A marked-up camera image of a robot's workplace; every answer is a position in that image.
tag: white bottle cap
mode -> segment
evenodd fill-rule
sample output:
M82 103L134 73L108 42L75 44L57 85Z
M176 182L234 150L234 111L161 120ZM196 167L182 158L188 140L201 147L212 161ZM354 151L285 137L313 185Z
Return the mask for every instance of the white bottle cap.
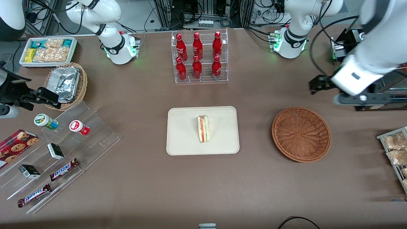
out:
M69 129L73 132L79 132L83 128L83 123L79 120L74 120L69 124Z
M35 116L34 123L37 126L45 126L50 120L50 117L46 114L39 114Z

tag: round woven basket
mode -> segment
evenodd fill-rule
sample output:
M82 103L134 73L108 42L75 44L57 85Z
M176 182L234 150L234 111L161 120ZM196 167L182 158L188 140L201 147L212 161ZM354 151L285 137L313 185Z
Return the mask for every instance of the round woven basket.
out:
M78 88L77 88L77 92L76 92L76 95L75 95L75 100L72 103L62 103L61 104L61 109L56 109L56 108L54 108L54 107L52 107L50 105L46 105L49 109L65 111L68 108L70 108L71 106L73 106L74 104L82 101L83 98L85 97L86 86L88 85L88 77L86 76L86 72L77 63L64 64L64 65L58 66L57 68L67 68L67 67L76 67L81 72L80 76L79 76L79 83L78 83ZM48 85L48 81L50 79L51 72L48 74L48 77L45 80L44 87L47 87L47 85Z
M281 111L273 121L271 134L278 149L298 162L321 159L331 145L329 127L323 118L304 107Z

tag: tabletop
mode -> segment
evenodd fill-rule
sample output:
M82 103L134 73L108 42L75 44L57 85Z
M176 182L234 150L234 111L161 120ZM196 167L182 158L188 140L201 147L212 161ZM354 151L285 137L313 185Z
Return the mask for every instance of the tabletop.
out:
M344 27L328 32L338 35ZM390 201L405 195L376 140L407 126L405 112L336 106L337 90L310 95L308 81L318 71L308 46L284 59L245 29L228 33L229 81L209 85L174 83L171 32L146 34L140 57L121 66L107 59L96 36L77 36L74 62L88 75L84 100L123 138L35 214L26 215L0 189L0 227L193 229L214 222L219 229L269 229L303 216L321 228L405 228L407 204ZM323 34L313 51L325 71L334 69ZM36 88L49 71L22 67L19 75ZM168 155L168 111L205 106L236 108L239 152ZM320 161L292 161L274 145L271 123L292 106L310 108L327 122L332 145ZM33 118L39 113L60 114L44 105L20 110L15 119L0 119L0 139L17 129L38 132ZM290 225L312 228L302 221Z

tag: white tray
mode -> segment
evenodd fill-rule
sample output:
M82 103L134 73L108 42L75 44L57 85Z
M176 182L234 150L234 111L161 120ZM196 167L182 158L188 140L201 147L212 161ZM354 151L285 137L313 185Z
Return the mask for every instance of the white tray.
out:
M198 116L209 117L210 141L200 143ZM236 109L232 106L172 108L168 111L169 155L235 154L239 151Z

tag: red label bottle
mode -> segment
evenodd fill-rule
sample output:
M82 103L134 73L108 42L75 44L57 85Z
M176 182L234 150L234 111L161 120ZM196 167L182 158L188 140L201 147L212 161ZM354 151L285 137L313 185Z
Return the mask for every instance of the red label bottle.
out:
M182 58L182 61L188 60L188 55L186 54L186 45L182 40L181 34L175 36L177 38L177 53L178 56Z
M214 80L219 80L219 78L221 77L222 64L219 62L219 60L219 55L216 55L212 64L212 78Z
M186 81L186 68L181 57L177 57L175 60L177 61L175 68L177 69L179 80Z
M213 49L213 58L215 58L216 55L221 56L222 40L221 40L221 32L219 32L219 31L215 32L215 40L213 40L212 49Z
M199 61L199 56L194 56L194 63L192 64L192 68L194 69L194 77L196 79L201 79L202 77L202 64Z
M194 43L192 44L192 47L194 49L194 55L197 55L199 59L201 60L204 56L204 51L202 48L202 41L199 38L199 33L196 32L194 33Z

